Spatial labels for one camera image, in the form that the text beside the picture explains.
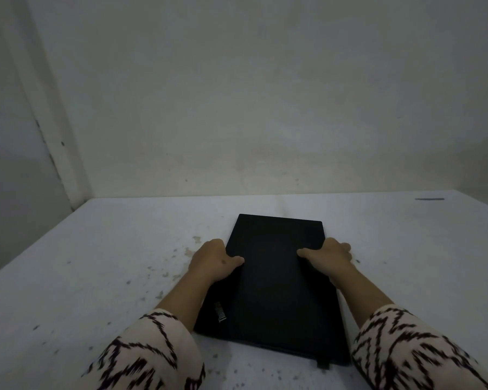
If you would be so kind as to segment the person's left forearm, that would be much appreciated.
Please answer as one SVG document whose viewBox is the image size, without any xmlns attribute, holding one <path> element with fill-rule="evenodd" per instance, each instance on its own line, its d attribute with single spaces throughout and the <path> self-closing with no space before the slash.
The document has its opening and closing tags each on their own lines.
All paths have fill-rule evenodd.
<svg viewBox="0 0 488 390">
<path fill-rule="evenodd" d="M 75 390 L 199 390 L 205 378 L 190 330 L 156 308 L 111 341 Z"/>
</svg>

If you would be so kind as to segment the black laptop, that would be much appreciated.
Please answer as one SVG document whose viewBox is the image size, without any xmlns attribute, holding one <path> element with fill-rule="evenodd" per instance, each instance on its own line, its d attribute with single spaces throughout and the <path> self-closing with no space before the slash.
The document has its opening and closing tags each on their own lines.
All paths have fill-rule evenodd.
<svg viewBox="0 0 488 390">
<path fill-rule="evenodd" d="M 298 249 L 319 249 L 324 225 L 239 214 L 226 245 L 245 263 L 208 290 L 194 330 L 329 365 L 351 364 L 339 297 Z"/>
</svg>

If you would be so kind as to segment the person's right hand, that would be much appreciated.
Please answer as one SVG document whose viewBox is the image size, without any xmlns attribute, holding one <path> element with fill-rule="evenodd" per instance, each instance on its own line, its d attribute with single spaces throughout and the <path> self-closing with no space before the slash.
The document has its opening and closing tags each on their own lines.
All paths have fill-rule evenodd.
<svg viewBox="0 0 488 390">
<path fill-rule="evenodd" d="M 332 283 L 340 281 L 355 269 L 349 243 L 340 243 L 334 238 L 326 238 L 320 249 L 322 253 L 318 262 L 307 261 L 314 269 L 328 277 Z"/>
</svg>

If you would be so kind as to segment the person's right forearm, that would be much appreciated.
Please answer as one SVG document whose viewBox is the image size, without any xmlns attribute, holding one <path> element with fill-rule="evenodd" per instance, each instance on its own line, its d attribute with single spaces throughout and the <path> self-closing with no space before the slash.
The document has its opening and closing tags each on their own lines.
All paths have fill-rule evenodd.
<svg viewBox="0 0 488 390">
<path fill-rule="evenodd" d="M 397 306 L 351 263 L 329 277 L 346 300 L 377 308 L 363 321 L 351 358 L 370 390 L 488 390 L 488 371 L 468 352 Z"/>
</svg>

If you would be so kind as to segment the person's left hand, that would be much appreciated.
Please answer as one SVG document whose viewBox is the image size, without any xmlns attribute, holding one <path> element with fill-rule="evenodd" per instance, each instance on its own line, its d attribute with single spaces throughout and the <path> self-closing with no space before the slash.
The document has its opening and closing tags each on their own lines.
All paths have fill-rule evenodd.
<svg viewBox="0 0 488 390">
<path fill-rule="evenodd" d="M 223 258 L 227 256 L 229 255 L 222 239 L 205 242 L 193 255 L 187 277 L 208 287 L 224 280 L 233 273 L 223 272 Z"/>
</svg>

